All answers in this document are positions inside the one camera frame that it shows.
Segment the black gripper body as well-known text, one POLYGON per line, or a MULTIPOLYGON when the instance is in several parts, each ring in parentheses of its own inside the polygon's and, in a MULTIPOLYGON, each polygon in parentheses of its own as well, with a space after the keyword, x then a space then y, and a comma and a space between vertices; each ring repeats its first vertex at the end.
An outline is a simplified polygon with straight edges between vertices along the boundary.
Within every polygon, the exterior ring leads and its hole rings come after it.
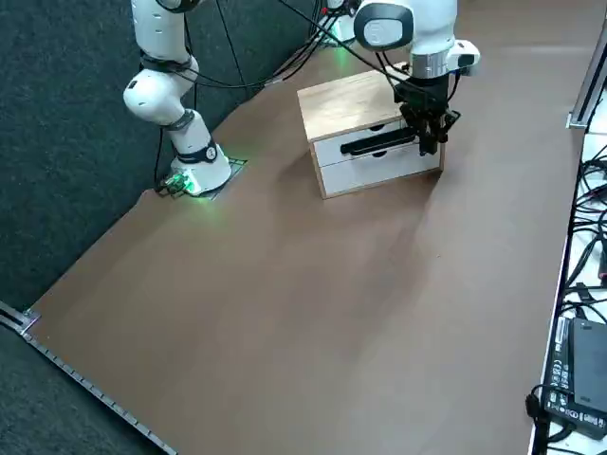
POLYGON ((439 115, 448 109, 449 76, 409 78, 394 87, 394 100, 403 117, 439 115))

